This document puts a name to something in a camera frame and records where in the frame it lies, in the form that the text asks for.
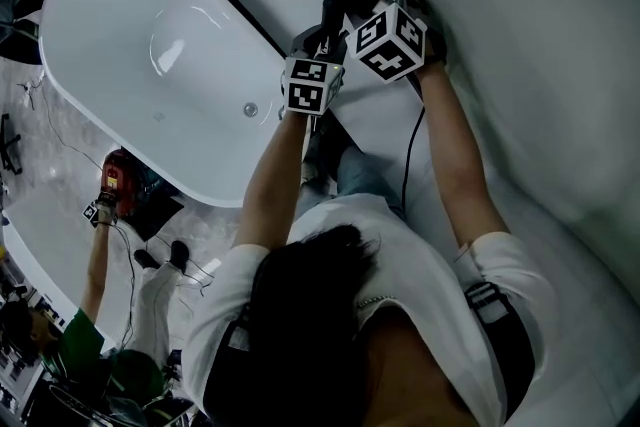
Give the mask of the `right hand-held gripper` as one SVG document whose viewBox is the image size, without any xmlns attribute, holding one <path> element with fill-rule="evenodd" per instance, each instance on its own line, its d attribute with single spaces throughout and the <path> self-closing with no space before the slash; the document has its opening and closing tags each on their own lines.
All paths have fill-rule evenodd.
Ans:
<svg viewBox="0 0 640 427">
<path fill-rule="evenodd" d="M 350 56 L 388 84 L 423 65 L 445 63 L 443 34 L 425 0 L 378 0 L 375 14 L 346 38 Z"/>
</svg>

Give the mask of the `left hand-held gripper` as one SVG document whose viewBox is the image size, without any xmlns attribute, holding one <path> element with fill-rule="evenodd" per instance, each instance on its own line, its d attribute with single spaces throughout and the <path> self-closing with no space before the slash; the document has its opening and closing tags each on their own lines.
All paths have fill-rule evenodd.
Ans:
<svg viewBox="0 0 640 427">
<path fill-rule="evenodd" d="M 282 78 L 287 111 L 322 116 L 338 95 L 344 76 L 349 32 L 327 38 L 326 61 L 311 60 L 324 48 L 324 30 L 315 25 L 298 34 L 291 44 Z"/>
</svg>

